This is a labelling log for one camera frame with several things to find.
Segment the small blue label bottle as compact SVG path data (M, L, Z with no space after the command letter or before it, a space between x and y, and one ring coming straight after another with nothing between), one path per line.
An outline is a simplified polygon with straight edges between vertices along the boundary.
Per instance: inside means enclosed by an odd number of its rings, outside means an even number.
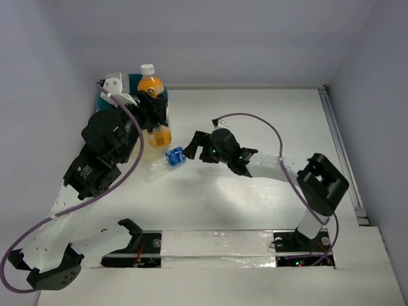
M186 162L187 158L182 147L166 151L160 158L149 164L149 180L159 177L179 168Z

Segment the orange bottle dark label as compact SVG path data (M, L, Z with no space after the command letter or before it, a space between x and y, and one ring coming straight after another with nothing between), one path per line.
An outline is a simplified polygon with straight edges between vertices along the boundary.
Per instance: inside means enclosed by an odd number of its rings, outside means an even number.
M149 144L155 148L167 147L171 143L171 128L166 88L153 64L142 64L140 69L142 79L136 93L149 116L146 127Z

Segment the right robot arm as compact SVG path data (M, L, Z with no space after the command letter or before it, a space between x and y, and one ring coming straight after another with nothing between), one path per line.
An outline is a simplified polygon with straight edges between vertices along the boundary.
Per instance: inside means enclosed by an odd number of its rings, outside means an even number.
M194 159L197 149L204 163L223 163L234 174L249 178L287 182L306 207L295 229L293 242L301 250L310 249L349 189L349 182L323 154L315 153L306 160L288 159L242 147L233 133L217 128L211 133L196 131L184 149Z

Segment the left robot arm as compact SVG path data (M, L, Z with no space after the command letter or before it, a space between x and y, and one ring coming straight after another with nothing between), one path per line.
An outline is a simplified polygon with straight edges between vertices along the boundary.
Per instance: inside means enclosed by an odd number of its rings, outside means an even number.
M96 202L135 170L140 157L126 174L118 165L129 161L137 143L145 143L143 129L167 125L166 89L157 94L138 90L136 98L135 103L120 102L90 116L81 132L84 146L64 174L49 215L18 238L2 258L1 268L10 263L29 273L28 293L62 290L78 277L85 255L73 247L73 235Z

